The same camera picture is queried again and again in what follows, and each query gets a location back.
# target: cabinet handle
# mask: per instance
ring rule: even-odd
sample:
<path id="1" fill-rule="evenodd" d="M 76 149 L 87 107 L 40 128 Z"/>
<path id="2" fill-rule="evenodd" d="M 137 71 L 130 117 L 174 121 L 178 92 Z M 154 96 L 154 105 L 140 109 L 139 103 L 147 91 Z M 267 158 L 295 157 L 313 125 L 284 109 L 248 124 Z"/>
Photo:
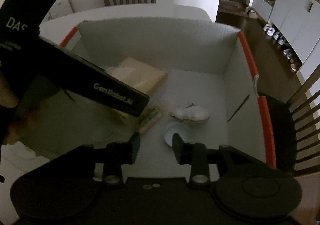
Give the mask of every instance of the cabinet handle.
<path id="1" fill-rule="evenodd" d="M 311 5 L 310 5 L 310 8 L 309 8 L 308 13 L 310 13 L 310 12 L 311 12 L 312 7 L 313 7 L 313 3 L 311 3 Z"/>

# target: white table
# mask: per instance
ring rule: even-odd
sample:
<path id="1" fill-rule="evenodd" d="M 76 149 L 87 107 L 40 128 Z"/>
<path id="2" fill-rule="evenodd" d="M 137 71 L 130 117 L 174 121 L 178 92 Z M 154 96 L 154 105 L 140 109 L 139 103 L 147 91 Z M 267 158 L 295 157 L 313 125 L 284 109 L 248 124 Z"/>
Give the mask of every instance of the white table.
<path id="1" fill-rule="evenodd" d="M 40 35 L 60 44 L 68 32 L 82 21 L 121 17 L 171 17 L 211 21 L 206 11 L 197 7 L 159 4 L 116 5 L 73 13 L 45 22 L 40 25 Z"/>

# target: dark wooden floor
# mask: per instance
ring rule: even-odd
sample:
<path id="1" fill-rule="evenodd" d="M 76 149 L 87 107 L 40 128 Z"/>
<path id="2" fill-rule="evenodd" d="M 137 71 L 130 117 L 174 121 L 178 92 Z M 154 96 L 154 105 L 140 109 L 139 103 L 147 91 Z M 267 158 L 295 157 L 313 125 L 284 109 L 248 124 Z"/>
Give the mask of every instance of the dark wooden floor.
<path id="1" fill-rule="evenodd" d="M 278 43 L 263 31 L 263 22 L 219 12 L 216 21 L 240 28 L 246 35 L 260 75 L 259 92 L 285 102 L 301 86 Z M 302 225 L 314 225 L 320 205 L 320 174 L 299 177 L 297 180 L 303 193 L 294 218 Z"/>
<path id="2" fill-rule="evenodd" d="M 260 75 L 258 91 L 287 101 L 301 86 L 280 45 L 263 31 L 263 22 L 229 13 L 219 13 L 216 22 L 240 28 L 249 43 Z"/>

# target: black robotic device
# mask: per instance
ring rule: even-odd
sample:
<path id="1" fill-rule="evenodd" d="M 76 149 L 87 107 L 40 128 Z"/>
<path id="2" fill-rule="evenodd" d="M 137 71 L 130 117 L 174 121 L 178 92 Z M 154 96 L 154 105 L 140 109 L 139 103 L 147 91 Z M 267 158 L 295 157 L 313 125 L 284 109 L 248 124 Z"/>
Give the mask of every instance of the black robotic device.
<path id="1" fill-rule="evenodd" d="M 14 109 L 0 107 L 0 143 L 10 121 L 59 87 L 134 116 L 148 103 L 145 94 L 39 37 L 38 26 L 54 2 L 6 0 L 0 9 L 1 71 L 20 99 Z M 133 103 L 95 93 L 97 79 Z M 20 217 L 16 224 L 297 224 L 291 214 L 302 191 L 286 173 L 230 146 L 207 149 L 200 143 L 185 144 L 174 134 L 178 164 L 191 165 L 189 182 L 124 182 L 121 165 L 134 163 L 139 146 L 137 133 L 105 149 L 85 145 L 23 175 L 11 189 Z M 93 179 L 96 163 L 104 164 L 102 182 Z M 209 164 L 217 165 L 216 182 L 210 181 Z"/>

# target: circular black cover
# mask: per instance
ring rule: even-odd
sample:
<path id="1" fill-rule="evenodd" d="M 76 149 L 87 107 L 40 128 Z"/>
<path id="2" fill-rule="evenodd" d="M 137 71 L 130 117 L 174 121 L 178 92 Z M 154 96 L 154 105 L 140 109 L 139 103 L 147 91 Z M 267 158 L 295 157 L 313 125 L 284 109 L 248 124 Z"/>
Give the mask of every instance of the circular black cover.
<path id="1" fill-rule="evenodd" d="M 213 185 L 213 196 L 224 209 L 250 221 L 276 221 L 300 203 L 299 183 L 276 169 L 235 165 Z"/>
<path id="2" fill-rule="evenodd" d="M 20 217 L 35 220 L 66 219 L 84 210 L 99 189 L 92 178 L 19 178 L 11 201 Z"/>

